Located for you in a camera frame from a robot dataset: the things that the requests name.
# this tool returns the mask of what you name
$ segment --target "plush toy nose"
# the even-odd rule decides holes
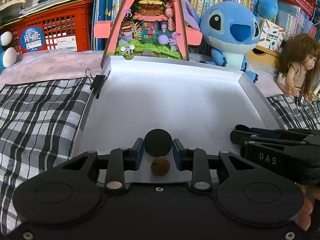
[[[231,35],[236,41],[245,41],[251,34],[251,28],[248,25],[233,24],[230,27]]]

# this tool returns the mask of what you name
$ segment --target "stitch plush toy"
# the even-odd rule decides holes
[[[11,32],[5,32],[0,36],[0,71],[4,68],[10,67],[17,60],[17,52],[14,48],[8,48],[6,51],[2,46],[7,46],[12,40]]]
[[[185,21],[200,30],[204,40],[212,46],[213,61],[208,64],[246,72],[256,82],[258,75],[246,71],[248,60],[245,53],[259,42],[259,18],[247,7],[233,0],[217,3],[200,18],[188,0],[181,0]]]

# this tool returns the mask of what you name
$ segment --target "doll arm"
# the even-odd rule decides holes
[[[299,95],[300,89],[296,88],[294,86],[294,83],[293,83],[294,74],[295,74],[294,68],[290,67],[289,71],[288,71],[288,74],[287,74],[286,80],[287,80],[287,85],[290,88],[292,95],[297,97]]]
[[[248,65],[248,59],[247,59],[247,56],[244,54],[243,62],[242,62],[242,66],[241,66],[241,70],[243,72],[245,72],[245,70],[247,69],[247,65]]]
[[[217,50],[216,48],[211,49],[211,56],[213,58],[213,61],[218,65],[225,67],[227,64],[226,58],[223,56],[222,52]]]

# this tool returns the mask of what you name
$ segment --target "brown hair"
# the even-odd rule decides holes
[[[305,33],[290,37],[279,56],[277,66],[279,72],[287,74],[291,62],[303,64],[308,55],[316,57],[317,60],[314,68],[307,71],[305,82],[301,88],[301,94],[303,95],[308,95],[310,93],[311,85],[319,73],[320,52],[318,43]]]

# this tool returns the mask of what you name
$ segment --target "black and white plaid fabric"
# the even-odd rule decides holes
[[[320,129],[320,100],[309,104],[304,97],[292,100],[288,95],[273,96],[267,100],[286,129]]]
[[[88,78],[6,85],[0,92],[1,231],[16,228],[14,189],[70,157]]]

